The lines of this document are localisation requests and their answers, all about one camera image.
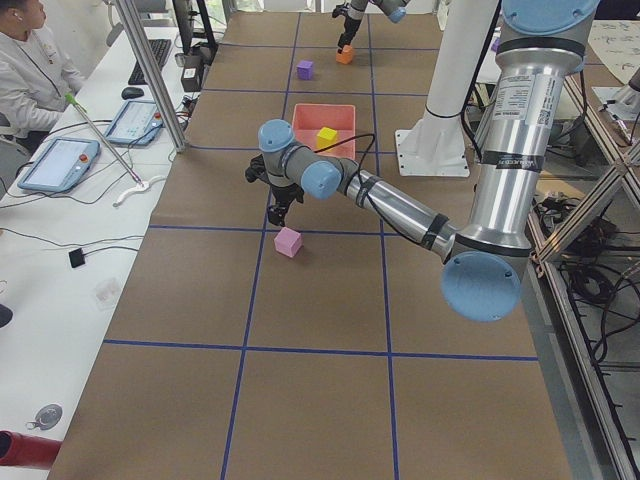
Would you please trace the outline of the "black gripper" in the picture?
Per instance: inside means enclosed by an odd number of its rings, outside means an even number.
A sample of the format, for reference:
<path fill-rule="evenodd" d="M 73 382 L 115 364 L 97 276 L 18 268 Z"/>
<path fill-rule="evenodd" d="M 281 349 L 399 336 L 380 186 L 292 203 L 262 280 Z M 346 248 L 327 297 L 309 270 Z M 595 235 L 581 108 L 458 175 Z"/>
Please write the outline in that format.
<path fill-rule="evenodd" d="M 336 5 L 332 11 L 332 17 L 337 18 L 339 16 L 344 17 L 344 31 L 339 37 L 337 49 L 338 53 L 342 53 L 343 49 L 351 44 L 353 36 L 359 29 L 363 18 L 363 3 L 344 2 Z"/>
<path fill-rule="evenodd" d="M 270 192 L 274 196 L 275 203 L 267 207 L 267 219 L 268 222 L 274 226 L 285 227 L 286 215 L 291 204 L 294 201 L 298 203 L 304 202 L 304 191 L 300 186 L 291 184 L 281 187 L 271 182 L 267 175 L 262 155 L 258 155 L 250 160 L 249 166 L 245 170 L 245 179 L 249 183 L 260 180 L 270 187 Z"/>

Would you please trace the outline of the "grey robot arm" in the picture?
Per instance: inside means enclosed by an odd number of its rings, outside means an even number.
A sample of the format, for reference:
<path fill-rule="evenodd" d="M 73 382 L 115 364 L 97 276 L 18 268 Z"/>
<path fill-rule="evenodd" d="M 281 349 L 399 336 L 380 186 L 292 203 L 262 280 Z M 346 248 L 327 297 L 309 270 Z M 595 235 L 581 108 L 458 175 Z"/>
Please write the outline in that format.
<path fill-rule="evenodd" d="M 337 52 L 342 53 L 346 46 L 351 45 L 369 5 L 376 6 L 391 22 L 398 23 L 406 15 L 407 4 L 408 1 L 401 0 L 352 0 L 337 5 L 332 17 L 344 18 L 344 31 L 338 39 Z"/>
<path fill-rule="evenodd" d="M 531 245 L 525 226 L 543 169 L 565 79 L 584 64 L 594 1 L 458 3 L 443 36 L 424 117 L 401 133 L 402 168 L 420 167 L 427 193 L 415 199 L 353 160 L 323 156 L 292 126 L 271 120 L 259 130 L 260 154 L 248 181 L 274 196 L 267 216 L 282 225 L 293 202 L 340 193 L 378 215 L 401 237 L 443 262 L 440 289 L 449 307 L 479 322 L 518 304 Z M 465 161 L 462 102 L 494 29 L 500 76 L 474 135 L 478 164 Z"/>

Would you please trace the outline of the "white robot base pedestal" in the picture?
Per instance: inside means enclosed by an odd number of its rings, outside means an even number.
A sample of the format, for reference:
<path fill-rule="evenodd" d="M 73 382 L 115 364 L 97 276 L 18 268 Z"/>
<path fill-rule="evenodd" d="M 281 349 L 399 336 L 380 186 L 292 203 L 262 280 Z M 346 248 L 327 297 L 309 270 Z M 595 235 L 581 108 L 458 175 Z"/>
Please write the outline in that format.
<path fill-rule="evenodd" d="M 497 0 L 450 4 L 424 114 L 411 129 L 395 132 L 401 175 L 469 176 L 461 115 L 499 13 Z"/>

